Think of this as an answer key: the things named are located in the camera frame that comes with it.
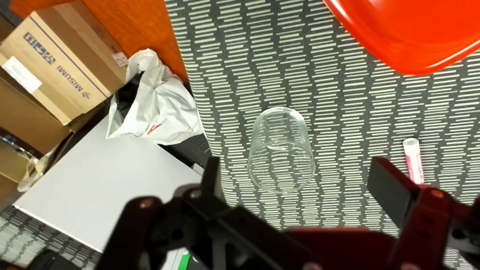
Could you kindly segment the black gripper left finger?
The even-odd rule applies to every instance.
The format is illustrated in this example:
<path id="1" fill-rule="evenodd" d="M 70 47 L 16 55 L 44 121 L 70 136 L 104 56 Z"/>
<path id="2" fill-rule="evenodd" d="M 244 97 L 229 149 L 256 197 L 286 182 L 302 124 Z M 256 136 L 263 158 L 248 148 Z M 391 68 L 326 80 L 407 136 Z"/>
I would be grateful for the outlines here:
<path id="1" fill-rule="evenodd" d="M 223 197 L 220 184 L 220 160 L 215 157 L 211 157 L 205 164 L 200 179 L 200 194 L 205 197 Z"/>

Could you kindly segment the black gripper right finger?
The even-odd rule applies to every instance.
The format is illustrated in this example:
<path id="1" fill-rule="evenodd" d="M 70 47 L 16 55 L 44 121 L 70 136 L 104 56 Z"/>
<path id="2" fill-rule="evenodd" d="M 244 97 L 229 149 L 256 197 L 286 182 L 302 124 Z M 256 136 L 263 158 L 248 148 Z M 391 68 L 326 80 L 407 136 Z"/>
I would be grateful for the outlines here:
<path id="1" fill-rule="evenodd" d="M 367 191 L 392 224 L 400 229 L 419 188 L 388 160 L 374 157 L 367 176 Z"/>

